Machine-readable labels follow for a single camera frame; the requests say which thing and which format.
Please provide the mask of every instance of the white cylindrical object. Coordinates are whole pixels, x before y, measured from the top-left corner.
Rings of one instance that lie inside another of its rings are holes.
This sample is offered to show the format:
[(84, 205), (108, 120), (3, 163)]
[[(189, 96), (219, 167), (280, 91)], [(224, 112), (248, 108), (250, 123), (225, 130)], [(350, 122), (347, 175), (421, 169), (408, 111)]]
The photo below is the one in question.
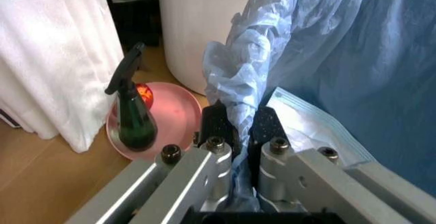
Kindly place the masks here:
[(203, 52), (209, 41), (225, 43), (231, 19), (247, 0), (160, 0), (165, 58), (171, 73), (204, 94)]

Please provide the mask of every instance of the white curtain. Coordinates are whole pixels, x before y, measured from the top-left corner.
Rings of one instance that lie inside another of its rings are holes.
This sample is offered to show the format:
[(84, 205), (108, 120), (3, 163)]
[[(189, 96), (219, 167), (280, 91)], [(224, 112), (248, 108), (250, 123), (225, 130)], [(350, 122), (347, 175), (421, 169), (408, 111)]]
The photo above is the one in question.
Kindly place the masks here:
[(0, 0), (0, 108), (28, 132), (88, 150), (122, 57), (106, 0)]

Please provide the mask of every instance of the spray bottle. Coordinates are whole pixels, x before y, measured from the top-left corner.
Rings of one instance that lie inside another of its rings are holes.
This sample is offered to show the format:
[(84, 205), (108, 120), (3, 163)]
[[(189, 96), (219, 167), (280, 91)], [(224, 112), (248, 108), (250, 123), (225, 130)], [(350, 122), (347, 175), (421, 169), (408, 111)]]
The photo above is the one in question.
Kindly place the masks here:
[(157, 135), (154, 118), (132, 82), (144, 47), (139, 42), (124, 56), (105, 90), (109, 95), (118, 91), (118, 134), (121, 142), (133, 151), (150, 148)]

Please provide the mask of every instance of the pink plate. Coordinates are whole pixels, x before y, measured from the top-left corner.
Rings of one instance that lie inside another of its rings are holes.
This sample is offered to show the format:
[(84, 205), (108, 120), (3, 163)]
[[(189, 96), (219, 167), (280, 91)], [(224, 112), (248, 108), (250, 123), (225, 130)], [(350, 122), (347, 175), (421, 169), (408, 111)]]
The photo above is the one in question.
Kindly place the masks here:
[(151, 148), (143, 152), (134, 152), (119, 140), (116, 103), (106, 118), (109, 141), (120, 154), (132, 160), (154, 160), (168, 144), (177, 144), (186, 150), (192, 142), (194, 132), (200, 127), (201, 107), (189, 91), (170, 83), (152, 82), (147, 85), (153, 92), (154, 102), (150, 112), (156, 120), (158, 130), (156, 141)]

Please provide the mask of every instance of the wooden floor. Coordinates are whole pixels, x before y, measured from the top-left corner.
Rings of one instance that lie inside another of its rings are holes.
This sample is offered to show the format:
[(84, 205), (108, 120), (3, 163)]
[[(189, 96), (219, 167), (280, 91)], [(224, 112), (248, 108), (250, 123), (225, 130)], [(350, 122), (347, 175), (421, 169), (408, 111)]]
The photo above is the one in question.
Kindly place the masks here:
[[(180, 84), (161, 47), (148, 47), (136, 82)], [(205, 97), (194, 93), (201, 106)], [(0, 120), (0, 223), (62, 223), (129, 164), (101, 128), (89, 151), (77, 154), (61, 136), (41, 140)]]

